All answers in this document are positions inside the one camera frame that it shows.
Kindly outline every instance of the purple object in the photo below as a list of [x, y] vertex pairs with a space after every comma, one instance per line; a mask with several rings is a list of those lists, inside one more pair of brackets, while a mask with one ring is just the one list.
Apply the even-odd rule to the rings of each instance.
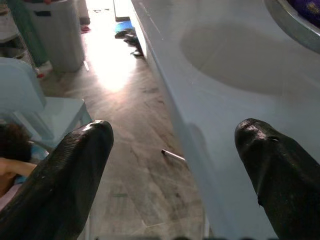
[[320, 28], [320, 0], [291, 0], [289, 2], [301, 16]]

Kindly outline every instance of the floor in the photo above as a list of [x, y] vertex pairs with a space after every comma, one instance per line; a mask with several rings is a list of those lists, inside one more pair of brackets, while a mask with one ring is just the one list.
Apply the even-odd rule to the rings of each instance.
[[92, 235], [186, 236], [201, 239], [203, 207], [159, 92], [143, 58], [114, 38], [112, 9], [90, 11], [82, 34], [89, 71], [50, 73], [41, 80], [47, 96], [82, 98], [95, 120], [109, 121], [114, 147], [92, 207]]

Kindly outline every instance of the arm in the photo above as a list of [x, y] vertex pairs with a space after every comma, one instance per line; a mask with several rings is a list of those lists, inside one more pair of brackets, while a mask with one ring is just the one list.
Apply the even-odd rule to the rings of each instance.
[[2, 170], [4, 173], [14, 173], [22, 175], [24, 177], [28, 177], [36, 168], [36, 166], [37, 165], [33, 163], [0, 157], [0, 169], [3, 168]]

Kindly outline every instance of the chair seat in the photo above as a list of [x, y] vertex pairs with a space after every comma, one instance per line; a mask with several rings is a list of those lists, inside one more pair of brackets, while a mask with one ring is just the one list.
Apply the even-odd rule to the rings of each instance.
[[45, 99], [44, 110], [38, 115], [52, 131], [53, 138], [39, 139], [39, 136], [35, 135], [32, 140], [55, 147], [76, 126], [83, 112], [86, 111], [86, 105], [82, 99], [62, 97], [46, 97]]

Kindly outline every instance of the white counter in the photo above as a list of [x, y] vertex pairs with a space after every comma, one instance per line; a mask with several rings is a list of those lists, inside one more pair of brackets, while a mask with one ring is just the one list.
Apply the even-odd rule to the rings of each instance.
[[320, 160], [320, 56], [289, 38], [261, 0], [132, 4], [215, 237], [276, 237], [234, 130], [246, 118], [266, 121]]

